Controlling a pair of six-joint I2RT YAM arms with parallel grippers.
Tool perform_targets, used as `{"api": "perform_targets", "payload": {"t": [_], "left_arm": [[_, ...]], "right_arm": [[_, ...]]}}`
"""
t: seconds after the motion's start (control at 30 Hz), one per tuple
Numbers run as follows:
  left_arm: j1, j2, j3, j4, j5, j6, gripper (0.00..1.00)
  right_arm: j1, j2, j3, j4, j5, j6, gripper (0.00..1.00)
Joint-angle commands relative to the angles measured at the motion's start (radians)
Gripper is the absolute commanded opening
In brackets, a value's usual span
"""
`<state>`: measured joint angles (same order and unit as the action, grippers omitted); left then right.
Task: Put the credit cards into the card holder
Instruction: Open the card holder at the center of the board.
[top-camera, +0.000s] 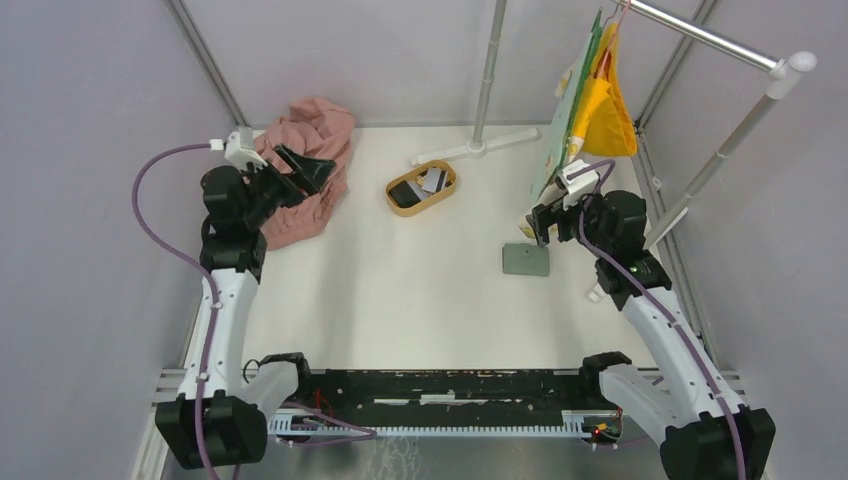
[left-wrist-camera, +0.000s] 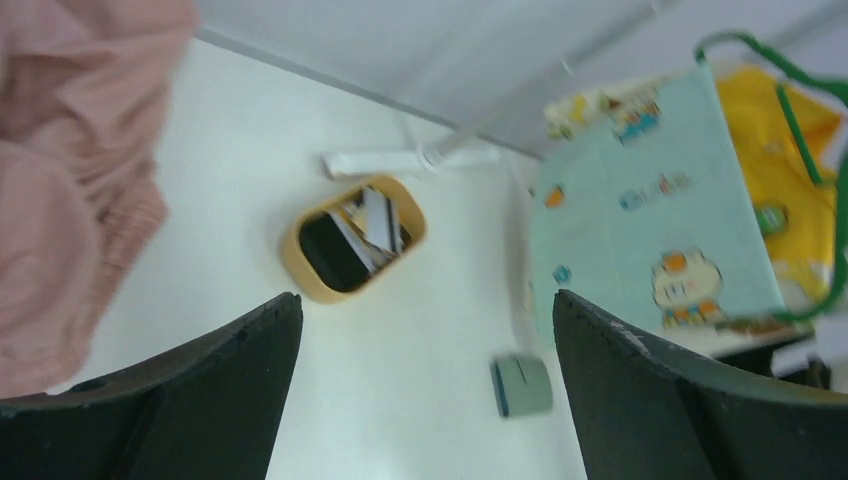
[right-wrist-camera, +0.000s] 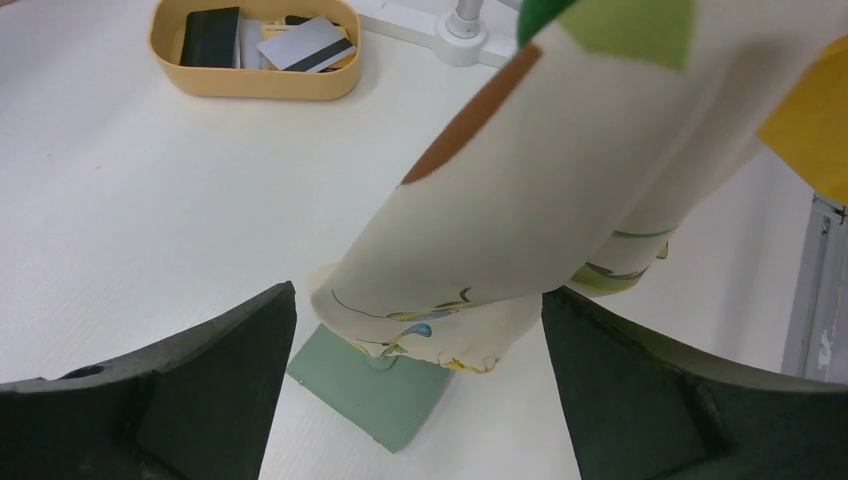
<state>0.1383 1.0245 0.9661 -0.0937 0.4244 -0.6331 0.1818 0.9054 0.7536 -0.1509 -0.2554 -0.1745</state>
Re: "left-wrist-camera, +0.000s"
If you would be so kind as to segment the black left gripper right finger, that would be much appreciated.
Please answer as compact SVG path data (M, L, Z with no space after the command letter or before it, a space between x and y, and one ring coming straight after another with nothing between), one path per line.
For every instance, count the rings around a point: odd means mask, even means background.
M843 479L847 398L721 363L558 292L555 344L591 479Z

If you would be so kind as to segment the yellow oval card tray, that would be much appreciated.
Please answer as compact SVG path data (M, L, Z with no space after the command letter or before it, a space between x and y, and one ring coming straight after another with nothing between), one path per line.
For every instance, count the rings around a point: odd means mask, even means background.
M341 204L344 200L350 199L356 192L366 186L370 186L385 194L397 204L400 222L408 234L406 239L406 249L399 258L378 272L371 274L366 283L357 290L350 293L333 291L323 284L314 269L308 263L299 245L298 234L300 228L308 219L321 213L328 213L332 207ZM341 302L361 292L368 285L372 284L375 279L384 276L393 265L399 263L402 258L406 257L411 250L420 244L420 242L425 238L426 232L427 223L424 214L406 187L400 181L391 176L376 175L359 181L354 184L354 186L347 188L344 192L339 193L331 199L313 207L292 223L287 230L287 233L283 236L282 259L285 268L290 273L293 281L308 297L318 303L333 304Z

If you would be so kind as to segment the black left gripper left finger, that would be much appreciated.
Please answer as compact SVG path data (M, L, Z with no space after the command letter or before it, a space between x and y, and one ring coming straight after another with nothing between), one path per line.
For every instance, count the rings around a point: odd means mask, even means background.
M1 403L5 479L262 479L298 358L301 299L56 394Z

